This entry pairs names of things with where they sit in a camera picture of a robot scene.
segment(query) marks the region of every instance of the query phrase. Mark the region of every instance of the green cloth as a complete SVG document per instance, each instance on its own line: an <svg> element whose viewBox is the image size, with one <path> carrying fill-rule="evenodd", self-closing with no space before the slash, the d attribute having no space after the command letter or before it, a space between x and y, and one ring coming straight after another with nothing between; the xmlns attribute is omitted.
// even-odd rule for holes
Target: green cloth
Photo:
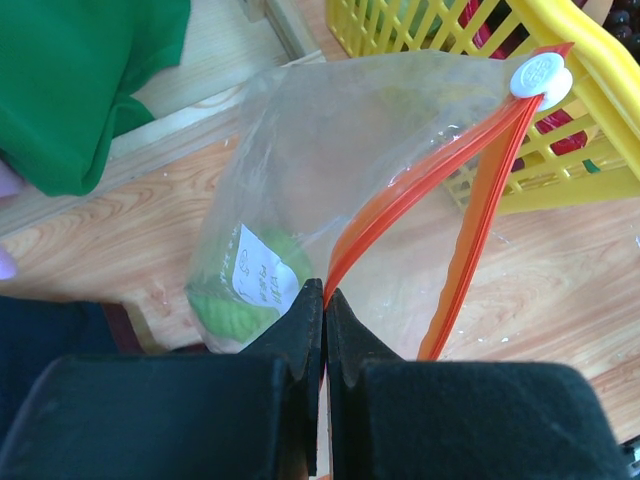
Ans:
<svg viewBox="0 0 640 480"><path fill-rule="evenodd" d="M153 120L130 97L180 61L189 0L0 2L0 150L47 195L98 184L113 137Z"/></svg>

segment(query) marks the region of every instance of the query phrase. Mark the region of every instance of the yellow basket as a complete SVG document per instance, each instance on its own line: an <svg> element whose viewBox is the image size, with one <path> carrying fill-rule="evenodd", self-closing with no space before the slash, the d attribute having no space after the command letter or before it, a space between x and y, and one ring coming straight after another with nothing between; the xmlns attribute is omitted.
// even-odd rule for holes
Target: yellow basket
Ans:
<svg viewBox="0 0 640 480"><path fill-rule="evenodd" d="M571 0L505 2L508 15L482 41L478 39L482 31L486 37L487 19L504 8L500 0L327 0L327 23L351 56L432 48L489 57L512 35L521 35L523 28L528 37L508 56L574 42L567 59L574 77L571 93L536 119L563 110L570 121L544 134L535 126L529 129L519 152L523 165L509 177L500 212L639 196L640 67L636 61ZM583 139L586 135L584 146L554 154L552 146L573 135ZM465 170L448 180L447 188L462 206L468 201L474 175L473 169Z"/></svg>

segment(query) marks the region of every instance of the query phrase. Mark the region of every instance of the label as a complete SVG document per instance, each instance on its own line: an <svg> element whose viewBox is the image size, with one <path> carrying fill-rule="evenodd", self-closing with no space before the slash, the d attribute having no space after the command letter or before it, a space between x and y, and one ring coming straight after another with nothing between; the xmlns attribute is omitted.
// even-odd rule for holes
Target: label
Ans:
<svg viewBox="0 0 640 480"><path fill-rule="evenodd" d="M287 313L300 291L293 270L244 225L231 282L245 302L275 308L280 316Z"/></svg>

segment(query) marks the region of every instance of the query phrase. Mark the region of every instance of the zipper slider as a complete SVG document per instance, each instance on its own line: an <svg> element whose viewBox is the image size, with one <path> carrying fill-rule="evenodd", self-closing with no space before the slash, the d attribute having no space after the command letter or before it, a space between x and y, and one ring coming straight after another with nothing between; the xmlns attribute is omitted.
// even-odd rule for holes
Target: zipper slider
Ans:
<svg viewBox="0 0 640 480"><path fill-rule="evenodd" d="M564 58L555 52L541 53L524 62L511 77L509 89L517 98L544 95L538 112L555 107L573 86L573 76Z"/></svg>

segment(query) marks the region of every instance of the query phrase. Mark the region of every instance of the ziplock bag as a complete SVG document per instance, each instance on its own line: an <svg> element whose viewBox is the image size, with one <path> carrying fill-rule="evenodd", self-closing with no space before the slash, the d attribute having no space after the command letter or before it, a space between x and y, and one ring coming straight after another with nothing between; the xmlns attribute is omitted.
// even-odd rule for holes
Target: ziplock bag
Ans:
<svg viewBox="0 0 640 480"><path fill-rule="evenodd" d="M543 97L569 91L569 48L509 60L424 50L253 79L188 271L207 346L239 351L317 277L326 302L340 285L400 355L437 358L526 129ZM468 162L478 174L463 211L441 184Z"/></svg>

